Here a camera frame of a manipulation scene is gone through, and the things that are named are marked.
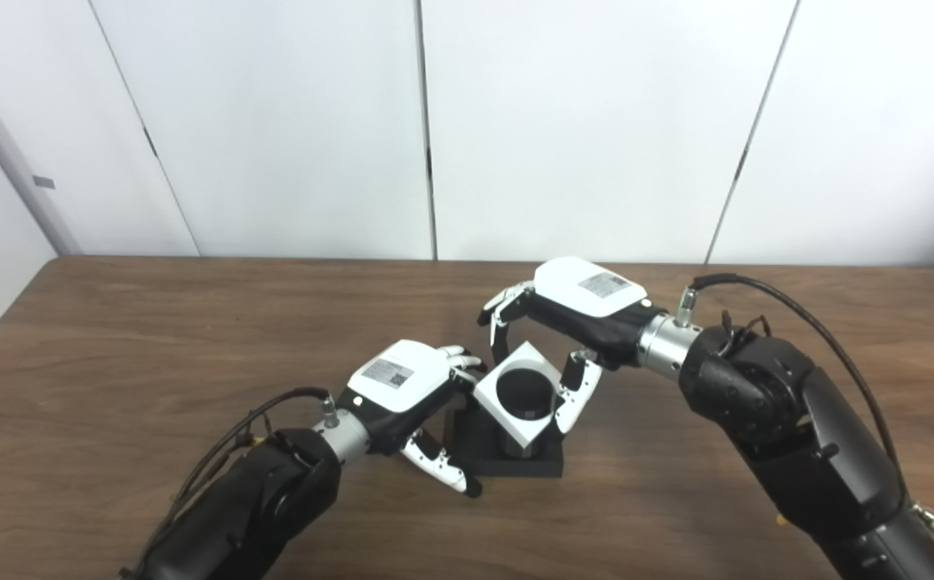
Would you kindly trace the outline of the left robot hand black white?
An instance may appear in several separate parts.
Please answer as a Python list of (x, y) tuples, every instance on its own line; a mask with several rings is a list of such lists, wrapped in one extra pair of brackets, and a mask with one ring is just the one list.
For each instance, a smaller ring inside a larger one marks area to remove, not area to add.
[(335, 425), (318, 427), (341, 466), (368, 454), (401, 453), (453, 491), (479, 498), (480, 482), (425, 423), (459, 394), (472, 393), (485, 372), (485, 362), (463, 346), (400, 339), (353, 372), (335, 401)]

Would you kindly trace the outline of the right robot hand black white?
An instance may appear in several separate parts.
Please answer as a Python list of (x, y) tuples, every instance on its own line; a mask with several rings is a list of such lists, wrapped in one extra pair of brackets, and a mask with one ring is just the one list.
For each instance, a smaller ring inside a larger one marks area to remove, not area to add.
[(477, 323), (489, 329), (493, 359), (509, 356), (509, 326), (529, 318), (574, 339), (580, 348), (567, 355), (560, 372), (546, 432), (564, 438), (591, 399), (602, 371), (639, 367), (642, 334), (666, 310), (632, 280), (577, 257), (540, 265), (531, 280), (500, 290), (483, 305)]

